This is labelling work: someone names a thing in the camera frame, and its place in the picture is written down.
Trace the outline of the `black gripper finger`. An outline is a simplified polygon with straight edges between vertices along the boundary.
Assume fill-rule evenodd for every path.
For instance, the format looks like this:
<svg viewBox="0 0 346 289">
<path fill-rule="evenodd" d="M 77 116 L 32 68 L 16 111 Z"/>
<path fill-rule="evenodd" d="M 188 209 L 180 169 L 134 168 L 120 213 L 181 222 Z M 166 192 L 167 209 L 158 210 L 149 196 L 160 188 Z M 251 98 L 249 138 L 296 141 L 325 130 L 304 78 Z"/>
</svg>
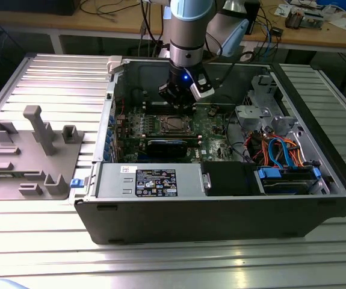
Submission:
<svg viewBox="0 0 346 289">
<path fill-rule="evenodd" d="M 174 107 L 178 110 L 187 110 L 191 108 L 196 100 L 190 90 L 180 90 L 175 93 L 175 104 Z"/>
<path fill-rule="evenodd" d="M 175 87 L 171 86 L 169 83 L 163 84 L 158 87 L 158 94 L 162 97 L 168 104 L 178 107 L 179 106 L 179 96 L 175 90 Z"/>
</svg>

